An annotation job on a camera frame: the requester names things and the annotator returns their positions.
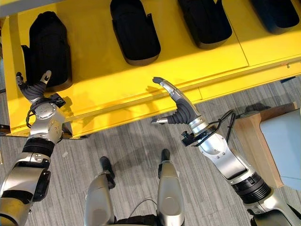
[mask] yellow shelf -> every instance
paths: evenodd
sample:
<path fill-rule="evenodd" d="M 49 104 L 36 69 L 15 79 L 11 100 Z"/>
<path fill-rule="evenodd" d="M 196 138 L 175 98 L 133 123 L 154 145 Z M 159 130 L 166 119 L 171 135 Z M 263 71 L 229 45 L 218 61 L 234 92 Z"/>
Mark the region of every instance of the yellow shelf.
<path fill-rule="evenodd" d="M 198 89 L 186 91 L 185 95 L 196 104 L 272 81 L 300 75 L 300 71 L 301 63 L 290 64 L 289 68 L 286 65 L 279 66 L 273 69 L 240 76 L 235 79 L 205 85 Z M 175 109 L 174 101 L 172 101 L 170 97 L 164 97 L 109 113 L 74 120 L 71 122 L 73 137 L 78 138 L 103 129 L 123 125 Z"/>
<path fill-rule="evenodd" d="M 223 3 L 250 66 L 300 56 L 301 23 L 289 32 L 273 35 L 264 28 L 251 1 L 227 0 Z M 300 1 L 292 0 L 292 3 L 301 18 Z"/>
<path fill-rule="evenodd" d="M 67 102 L 62 110 L 66 120 L 73 121 L 75 135 L 81 129 L 93 130 L 92 124 L 82 122 L 94 115 L 106 115 L 106 125 L 93 124 L 102 129 L 172 110 L 171 103 L 164 107 L 164 101 L 159 101 L 168 98 L 163 89 L 152 83 L 153 76 L 164 77 L 183 91 L 201 87 L 205 100 L 301 73 L 299 67 L 294 73 L 279 69 L 301 61 L 301 23 L 285 34 L 269 34 L 249 1 L 237 0 L 224 1 L 233 35 L 209 51 L 195 46 L 176 0 L 142 0 L 145 11 L 153 15 L 161 53 L 151 65 L 128 65 L 112 28 L 110 2 L 65 0 L 6 17 L 2 48 L 12 134 L 27 133 L 25 118 L 30 106 L 15 81 L 16 72 L 25 74 L 20 46 L 29 45 L 29 28 L 45 11 L 56 12 L 68 31 L 73 85 L 59 94 Z M 293 3 L 300 16 L 301 4 L 297 0 Z M 256 77 L 267 70 L 267 78 Z M 195 102 L 200 100 L 199 96 L 194 98 Z M 156 101 L 160 102 L 154 105 L 158 105 L 157 111 L 147 107 Z M 120 112 L 124 111 L 134 112 L 130 113 L 132 118 L 122 118 Z M 120 115 L 120 119 L 111 122 L 111 114 Z"/>
<path fill-rule="evenodd" d="M 153 15 L 162 50 L 151 65 L 128 65 L 112 28 L 110 2 L 65 0 L 5 19 L 3 57 L 12 129 L 24 126 L 29 108 L 15 85 L 16 72 L 25 73 L 20 46 L 29 45 L 31 24 L 39 13 L 48 10 L 56 12 L 67 27 L 71 46 L 74 84 L 59 92 L 62 97 L 70 98 L 63 108 L 69 121 L 101 113 L 103 109 L 112 110 L 112 107 L 153 99 L 162 91 L 153 85 L 153 76 L 162 76 L 181 88 L 187 82 L 247 66 L 235 35 L 213 51 L 198 49 L 175 0 L 142 1 L 146 12 Z"/>

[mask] gray carpet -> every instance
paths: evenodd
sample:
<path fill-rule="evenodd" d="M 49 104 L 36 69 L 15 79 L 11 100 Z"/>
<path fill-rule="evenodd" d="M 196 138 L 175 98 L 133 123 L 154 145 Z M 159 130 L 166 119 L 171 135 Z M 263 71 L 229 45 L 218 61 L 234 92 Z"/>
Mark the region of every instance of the gray carpet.
<path fill-rule="evenodd" d="M 208 121 L 218 119 L 229 109 L 243 113 L 249 105 L 261 102 L 277 106 L 292 101 L 301 104 L 301 78 L 284 84 L 274 82 L 254 89 L 201 103 L 197 108 Z M 5 95 L 0 95 L 0 123 L 7 123 Z M 213 164 L 197 148 L 185 148 L 181 133 L 187 126 L 151 126 L 151 118 L 107 129 L 83 140 L 63 140 L 52 155 L 52 178 L 47 197 L 34 204 L 27 226 L 82 226 L 85 195 L 90 182 L 101 171 L 99 158 L 110 158 L 116 172 L 117 186 L 111 197 L 117 218 L 126 218 L 145 198 L 157 198 L 157 170 L 160 152 L 171 151 L 180 172 L 186 208 L 187 226 L 246 226 L 250 216 L 240 198 L 223 180 Z M 25 138 L 1 137 L 4 165 L 0 180 L 10 170 L 21 152 Z M 233 133 L 231 148 L 241 151 Z M 285 200 L 301 211 L 301 192 L 288 187 L 280 189 Z M 151 202 L 142 204 L 135 215 L 155 213 Z"/>

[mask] black shoe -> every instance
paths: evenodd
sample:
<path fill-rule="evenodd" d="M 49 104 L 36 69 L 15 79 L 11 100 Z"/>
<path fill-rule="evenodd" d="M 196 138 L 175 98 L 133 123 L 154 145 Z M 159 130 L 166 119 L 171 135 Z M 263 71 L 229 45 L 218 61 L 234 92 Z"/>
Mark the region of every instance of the black shoe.
<path fill-rule="evenodd" d="M 162 171 L 162 162 L 163 161 L 170 161 L 170 152 L 168 149 L 163 149 L 161 152 L 161 163 L 159 164 L 158 167 L 158 178 L 160 179 L 161 177 L 161 171 Z"/>
<path fill-rule="evenodd" d="M 114 179 L 115 178 L 115 174 L 113 172 L 113 169 L 112 169 L 112 165 L 110 163 L 110 160 L 106 157 L 106 156 L 103 156 L 100 158 L 100 164 L 103 168 L 103 171 L 107 170 L 110 172 L 112 178 Z"/>
<path fill-rule="evenodd" d="M 103 156 L 100 158 L 99 161 L 103 168 L 103 171 L 109 172 L 109 174 L 106 174 L 106 177 L 108 180 L 109 189 L 113 189 L 116 186 L 115 181 L 114 181 L 115 174 L 112 170 L 112 165 L 110 163 L 110 160 L 107 157 Z"/>
<path fill-rule="evenodd" d="M 170 152 L 166 148 L 161 152 L 161 161 L 170 161 Z"/>

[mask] robot forearm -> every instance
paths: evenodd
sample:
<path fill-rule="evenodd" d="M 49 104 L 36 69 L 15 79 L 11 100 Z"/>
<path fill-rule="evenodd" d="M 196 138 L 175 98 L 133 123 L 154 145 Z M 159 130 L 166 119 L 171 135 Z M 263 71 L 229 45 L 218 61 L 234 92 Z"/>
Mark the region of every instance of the robot forearm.
<path fill-rule="evenodd" d="M 19 83 L 23 93 L 34 93 L 31 87 Z M 50 157 L 55 144 L 61 139 L 64 116 L 52 99 L 40 94 L 28 98 L 36 120 L 31 126 L 30 135 L 11 171 L 4 179 L 0 190 L 0 225 L 23 226 L 34 202 L 45 198 L 51 173 L 48 171 Z"/>
<path fill-rule="evenodd" d="M 249 214 L 254 216 L 253 221 L 257 221 L 256 225 L 301 225 L 279 192 L 269 187 L 247 161 L 235 155 L 221 135 L 212 135 L 199 149 L 240 196 Z"/>
<path fill-rule="evenodd" d="M 269 187 L 251 165 L 229 149 L 227 141 L 231 130 L 229 130 L 226 139 L 216 133 L 221 122 L 230 115 L 229 129 L 231 129 L 235 120 L 233 111 L 227 112 L 218 121 L 208 124 L 195 106 L 173 84 L 156 77 L 153 82 L 168 91 L 170 97 L 176 102 L 177 111 L 165 118 L 154 119 L 151 123 L 185 123 L 189 125 L 192 133 L 183 132 L 184 139 L 182 142 L 186 146 L 198 143 L 195 146 L 198 146 L 201 153 L 213 162 L 243 200 L 248 212 L 254 216 L 252 219 L 253 226 L 301 226 L 301 215 L 288 206 L 280 194 Z M 217 128 L 213 126 L 216 123 L 219 123 Z"/>

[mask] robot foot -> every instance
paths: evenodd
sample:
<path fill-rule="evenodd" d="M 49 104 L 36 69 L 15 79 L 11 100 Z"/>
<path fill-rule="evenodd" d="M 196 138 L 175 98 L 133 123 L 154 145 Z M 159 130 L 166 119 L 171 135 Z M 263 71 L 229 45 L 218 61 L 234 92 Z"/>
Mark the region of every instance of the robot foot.
<path fill-rule="evenodd" d="M 103 156 L 100 158 L 99 161 L 103 168 L 103 171 L 107 172 L 106 177 L 108 180 L 109 189 L 113 189 L 116 186 L 115 181 L 114 181 L 115 174 L 113 172 L 110 160 L 106 156 Z"/>

